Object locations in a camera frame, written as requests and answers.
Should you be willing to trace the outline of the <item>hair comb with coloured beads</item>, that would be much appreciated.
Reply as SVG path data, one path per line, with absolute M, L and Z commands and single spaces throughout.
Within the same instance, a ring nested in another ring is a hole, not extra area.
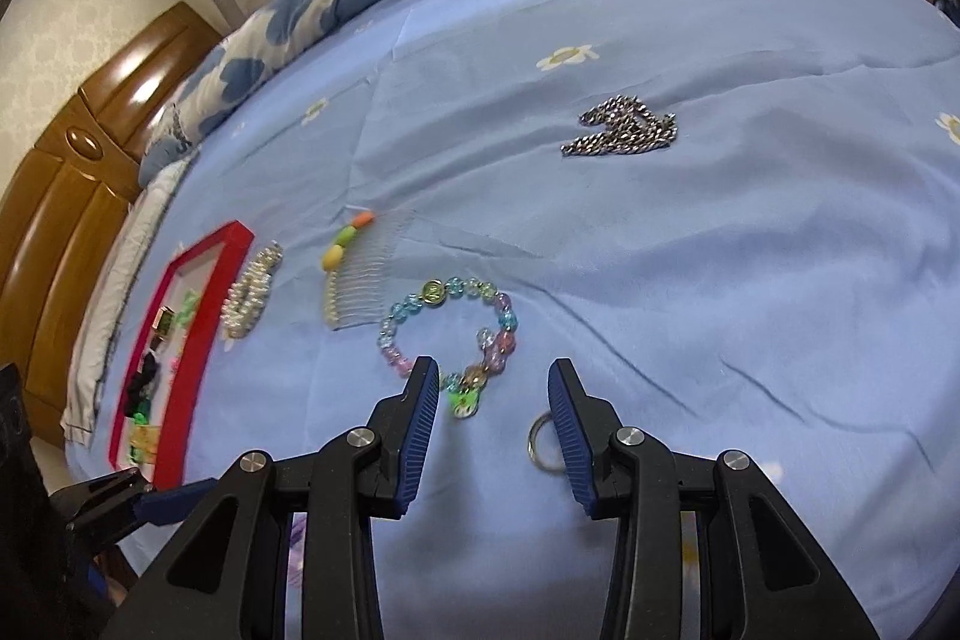
M 331 330 L 370 325 L 386 312 L 392 259 L 411 222 L 409 211 L 361 209 L 337 230 L 320 257 L 322 315 Z

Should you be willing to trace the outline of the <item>red jewelry tray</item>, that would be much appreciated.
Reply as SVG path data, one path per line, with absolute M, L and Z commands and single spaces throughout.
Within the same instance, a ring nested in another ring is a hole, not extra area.
M 112 468 L 135 468 L 160 491 L 181 486 L 195 404 L 208 356 L 220 331 L 221 306 L 253 240 L 251 229 L 231 221 L 174 255 L 167 264 L 128 356 L 107 448 Z M 153 321 L 161 307 L 174 310 L 167 336 L 153 331 Z M 161 434 L 156 463 L 139 466 L 128 458 L 128 421 L 132 417 L 124 416 L 124 396 L 128 381 L 140 369 L 148 349 L 155 351 L 160 367 L 151 398 L 139 413 L 148 417 L 151 424 L 159 425 Z

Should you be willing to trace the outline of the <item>green braided band with panda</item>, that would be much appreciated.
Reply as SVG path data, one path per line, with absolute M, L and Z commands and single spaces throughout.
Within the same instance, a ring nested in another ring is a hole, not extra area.
M 143 413 L 128 421 L 128 458 L 133 464 L 155 464 L 161 427 L 151 424 Z

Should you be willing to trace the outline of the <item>black scrunchie with purple bow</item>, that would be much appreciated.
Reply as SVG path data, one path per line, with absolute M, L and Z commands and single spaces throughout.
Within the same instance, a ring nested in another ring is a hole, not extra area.
M 133 417 L 151 398 L 151 390 L 155 386 L 158 374 L 158 358 L 153 349 L 148 349 L 142 356 L 140 369 L 132 375 L 125 387 L 124 416 Z

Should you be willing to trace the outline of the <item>gold wrist watch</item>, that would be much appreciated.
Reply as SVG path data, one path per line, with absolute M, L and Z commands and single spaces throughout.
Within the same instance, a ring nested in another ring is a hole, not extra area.
M 161 307 L 153 321 L 153 331 L 156 335 L 167 336 L 172 328 L 172 320 L 174 320 L 174 310 L 171 307 Z

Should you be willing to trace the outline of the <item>grey striped pillow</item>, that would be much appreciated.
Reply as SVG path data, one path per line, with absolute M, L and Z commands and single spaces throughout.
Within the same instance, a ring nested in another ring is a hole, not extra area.
M 174 193 L 189 172 L 197 152 L 169 164 L 128 208 L 116 240 L 89 298 L 82 326 L 71 351 L 67 404 L 60 417 L 65 442 L 88 447 L 103 396 L 104 377 L 116 344 L 119 321 L 149 247 L 155 240 Z

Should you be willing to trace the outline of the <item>blue floral bed sheet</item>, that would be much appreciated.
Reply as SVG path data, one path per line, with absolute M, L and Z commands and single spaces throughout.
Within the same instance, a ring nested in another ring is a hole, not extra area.
M 508 292 L 517 349 L 441 413 L 374 530 L 392 638 L 592 638 L 615 530 L 535 470 L 547 372 L 683 453 L 771 477 L 885 638 L 958 565 L 958 31 L 926 0 L 384 0 L 202 143 L 128 294 L 78 477 L 169 260 L 239 221 L 283 262 L 217 342 L 187 479 L 286 458 L 400 388 L 376 327 L 327 328 L 320 255 L 409 211 L 386 305 L 436 276 Z

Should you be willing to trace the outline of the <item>wooden headboard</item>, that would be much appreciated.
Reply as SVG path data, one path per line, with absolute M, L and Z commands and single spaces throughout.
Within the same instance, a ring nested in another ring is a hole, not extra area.
M 179 2 L 78 86 L 2 198 L 2 362 L 29 427 L 60 447 L 73 344 L 107 252 L 140 193 L 155 117 L 220 36 Z

